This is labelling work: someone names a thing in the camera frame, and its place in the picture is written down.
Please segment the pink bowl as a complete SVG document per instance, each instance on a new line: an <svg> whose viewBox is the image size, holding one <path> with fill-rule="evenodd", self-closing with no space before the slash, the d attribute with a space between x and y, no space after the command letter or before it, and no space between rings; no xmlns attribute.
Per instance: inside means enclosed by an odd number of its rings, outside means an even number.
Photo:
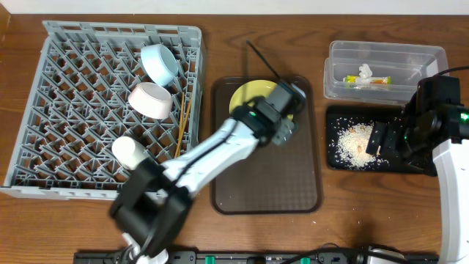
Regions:
<svg viewBox="0 0 469 264"><path fill-rule="evenodd" d="M157 120L168 118L172 108L170 92L151 82L137 84L128 97L128 103L138 113Z"/></svg>

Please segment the yellow plate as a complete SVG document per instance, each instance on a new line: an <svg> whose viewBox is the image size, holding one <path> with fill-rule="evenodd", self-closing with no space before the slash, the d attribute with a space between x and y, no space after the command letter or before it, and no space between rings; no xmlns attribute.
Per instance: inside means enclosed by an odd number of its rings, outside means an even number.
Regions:
<svg viewBox="0 0 469 264"><path fill-rule="evenodd" d="M253 80L238 87L230 99L229 116L243 122L256 119L279 124L281 115L266 101L276 86L273 81Z"/></svg>

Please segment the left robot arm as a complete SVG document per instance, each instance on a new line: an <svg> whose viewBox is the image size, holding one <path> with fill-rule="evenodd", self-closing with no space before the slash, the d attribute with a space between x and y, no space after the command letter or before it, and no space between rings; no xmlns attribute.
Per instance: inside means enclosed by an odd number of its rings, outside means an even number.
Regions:
<svg viewBox="0 0 469 264"><path fill-rule="evenodd" d="M111 151L131 172L109 210L128 241L119 261L165 263L166 248L179 235L199 191L257 147L288 141L296 129L289 116L301 112L305 102L304 91L280 80L268 96L235 107L211 137L162 164L133 138L116 139Z"/></svg>

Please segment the green snack wrapper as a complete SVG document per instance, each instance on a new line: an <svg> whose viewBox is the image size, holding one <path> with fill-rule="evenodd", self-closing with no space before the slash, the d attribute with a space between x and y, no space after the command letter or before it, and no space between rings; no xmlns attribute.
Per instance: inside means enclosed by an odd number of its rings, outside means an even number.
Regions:
<svg viewBox="0 0 469 264"><path fill-rule="evenodd" d="M390 85L391 77L369 77L361 78L360 76L345 76L343 82L348 88L353 89L379 89L380 85Z"/></svg>

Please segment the wooden chopstick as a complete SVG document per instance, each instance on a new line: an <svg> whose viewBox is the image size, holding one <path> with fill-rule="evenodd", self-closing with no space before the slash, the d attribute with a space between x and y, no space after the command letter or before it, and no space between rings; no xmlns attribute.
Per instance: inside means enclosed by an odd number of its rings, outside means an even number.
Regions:
<svg viewBox="0 0 469 264"><path fill-rule="evenodd" d="M184 137L185 128L187 126L187 123L188 123L188 120L189 120L189 117L190 117L191 107L192 107L192 97L189 98L188 104L185 105L184 120L183 120L183 125L182 125L182 130L183 130L182 140L183 140L183 137Z"/></svg>
<svg viewBox="0 0 469 264"><path fill-rule="evenodd" d="M182 140L182 135L183 135L182 125L183 125L183 120L184 120L184 113L185 113L185 92L182 93L178 140L177 140L176 152L174 154L175 158L177 158L180 153L180 145L181 145L181 140Z"/></svg>

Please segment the white cup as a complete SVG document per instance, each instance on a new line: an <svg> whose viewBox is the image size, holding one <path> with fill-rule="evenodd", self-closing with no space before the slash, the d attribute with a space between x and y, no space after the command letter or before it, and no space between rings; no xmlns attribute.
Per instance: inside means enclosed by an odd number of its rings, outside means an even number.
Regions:
<svg viewBox="0 0 469 264"><path fill-rule="evenodd" d="M111 151L118 162L126 169L135 170L142 162L149 163L149 155L145 152L145 147L129 136L117 138Z"/></svg>

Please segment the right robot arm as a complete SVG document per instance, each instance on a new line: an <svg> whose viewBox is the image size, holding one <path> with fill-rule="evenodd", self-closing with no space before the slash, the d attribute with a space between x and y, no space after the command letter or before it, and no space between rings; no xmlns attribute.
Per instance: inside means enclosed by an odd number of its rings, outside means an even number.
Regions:
<svg viewBox="0 0 469 264"><path fill-rule="evenodd" d="M468 108L460 98L458 78L421 79L400 121L376 122L366 148L438 178L440 263L468 262Z"/></svg>

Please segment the white tissue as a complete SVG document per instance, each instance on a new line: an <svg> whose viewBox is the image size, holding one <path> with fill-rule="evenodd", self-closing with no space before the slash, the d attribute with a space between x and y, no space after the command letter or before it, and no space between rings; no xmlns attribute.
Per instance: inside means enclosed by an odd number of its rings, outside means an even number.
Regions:
<svg viewBox="0 0 469 264"><path fill-rule="evenodd" d="M359 67L359 76L360 76L360 78L367 79L367 78L371 78L372 75L373 75L373 72L372 72L372 70L371 70L371 68L369 67L368 64L363 63Z"/></svg>

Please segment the light blue bowl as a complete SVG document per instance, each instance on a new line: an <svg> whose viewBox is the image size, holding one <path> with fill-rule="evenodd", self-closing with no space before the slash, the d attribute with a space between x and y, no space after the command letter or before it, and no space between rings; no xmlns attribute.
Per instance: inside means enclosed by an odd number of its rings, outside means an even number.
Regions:
<svg viewBox="0 0 469 264"><path fill-rule="evenodd" d="M147 75L162 87L170 84L178 75L178 63L173 53L162 44L141 49L141 61Z"/></svg>

